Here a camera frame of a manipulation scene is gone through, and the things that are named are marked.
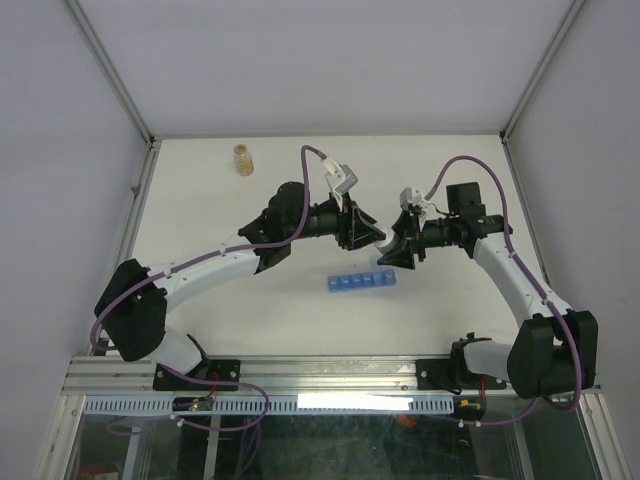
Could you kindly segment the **blue weekly pill organizer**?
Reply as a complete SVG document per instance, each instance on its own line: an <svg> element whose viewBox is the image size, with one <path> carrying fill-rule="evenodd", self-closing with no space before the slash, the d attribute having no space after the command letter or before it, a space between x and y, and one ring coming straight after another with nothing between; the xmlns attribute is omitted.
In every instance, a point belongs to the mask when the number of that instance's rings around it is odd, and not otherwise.
<svg viewBox="0 0 640 480"><path fill-rule="evenodd" d="M380 255L372 256L368 269L328 276L328 292L335 294L395 287L397 277L394 269L380 265L380 259Z"/></svg>

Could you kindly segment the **white pill bottle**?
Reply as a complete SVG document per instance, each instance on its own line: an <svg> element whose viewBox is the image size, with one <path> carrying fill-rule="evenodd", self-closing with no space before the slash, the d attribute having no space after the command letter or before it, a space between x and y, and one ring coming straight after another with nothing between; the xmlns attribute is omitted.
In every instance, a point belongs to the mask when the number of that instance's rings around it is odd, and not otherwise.
<svg viewBox="0 0 640 480"><path fill-rule="evenodd" d="M397 247L399 239L396 233L390 228L384 229L383 233L384 238L376 241L374 246L381 255L386 255Z"/></svg>

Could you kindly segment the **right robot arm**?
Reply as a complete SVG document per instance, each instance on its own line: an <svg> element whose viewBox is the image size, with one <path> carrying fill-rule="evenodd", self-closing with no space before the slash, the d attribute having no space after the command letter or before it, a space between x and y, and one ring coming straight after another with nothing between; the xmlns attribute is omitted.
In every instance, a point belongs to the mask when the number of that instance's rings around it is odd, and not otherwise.
<svg viewBox="0 0 640 480"><path fill-rule="evenodd" d="M447 202L444 217L427 220L422 192L405 188L394 240L380 264L414 269L431 248L459 247L493 281L518 333L511 344L468 334L452 344L442 372L430 379L453 393L487 378L506 381L525 400L591 388L598 341L593 314L575 310L533 274L515 249L504 217L487 214L477 183L448 186Z"/></svg>

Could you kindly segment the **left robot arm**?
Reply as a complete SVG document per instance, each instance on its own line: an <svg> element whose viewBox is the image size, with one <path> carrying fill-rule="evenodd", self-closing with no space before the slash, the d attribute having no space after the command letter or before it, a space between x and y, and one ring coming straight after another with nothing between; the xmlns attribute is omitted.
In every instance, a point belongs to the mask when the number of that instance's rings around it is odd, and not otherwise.
<svg viewBox="0 0 640 480"><path fill-rule="evenodd" d="M121 263L95 306L98 326L124 361L150 359L174 370L184 386L201 387L210 373L206 354L193 337L167 327L168 313L213 287L277 265L293 241L322 236L357 250L387 246L393 234L347 194L310 204L303 184L287 182L257 218L213 252L156 268L135 259Z"/></svg>

